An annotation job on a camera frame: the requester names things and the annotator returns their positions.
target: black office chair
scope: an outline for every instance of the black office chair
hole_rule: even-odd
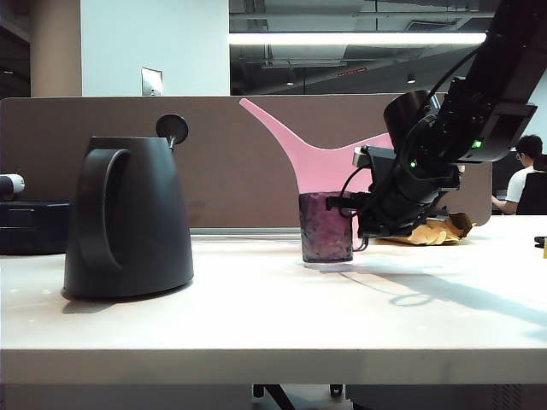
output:
[[[517,215],[547,215],[547,155],[536,158],[533,167],[542,172],[526,176],[521,200],[516,207]]]

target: desk partition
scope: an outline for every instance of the desk partition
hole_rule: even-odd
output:
[[[247,98],[308,143],[337,148],[386,132],[383,110],[396,96]],[[91,136],[155,136],[157,119],[176,113],[190,127],[188,139],[176,147],[174,157],[191,227],[298,226],[291,163],[269,131],[239,105],[240,99],[5,99],[0,103],[1,169],[25,177],[21,200],[67,200],[74,195]],[[490,193],[491,164],[468,166],[462,189],[446,195],[441,205],[451,212],[465,212],[482,225],[490,217]]]

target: white shirt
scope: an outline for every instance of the white shirt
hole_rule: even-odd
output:
[[[521,200],[522,190],[524,190],[524,184],[526,183],[526,176],[529,173],[534,173],[533,167],[526,167],[513,174],[509,180],[507,187],[506,201],[518,202]]]

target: man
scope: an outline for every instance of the man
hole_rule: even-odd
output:
[[[504,214],[514,214],[521,200],[522,190],[526,183],[526,176],[533,173],[533,161],[541,155],[543,143],[537,135],[525,135],[515,146],[516,157],[521,161],[524,169],[517,171],[509,180],[505,201],[492,196],[492,203]]]

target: white wall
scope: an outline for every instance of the white wall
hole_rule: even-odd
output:
[[[545,153],[547,152],[547,71],[530,97],[530,103],[536,104],[538,109],[524,133],[539,135],[544,142]]]
[[[141,95],[141,67],[166,96],[230,95],[228,0],[81,0],[83,96]]]

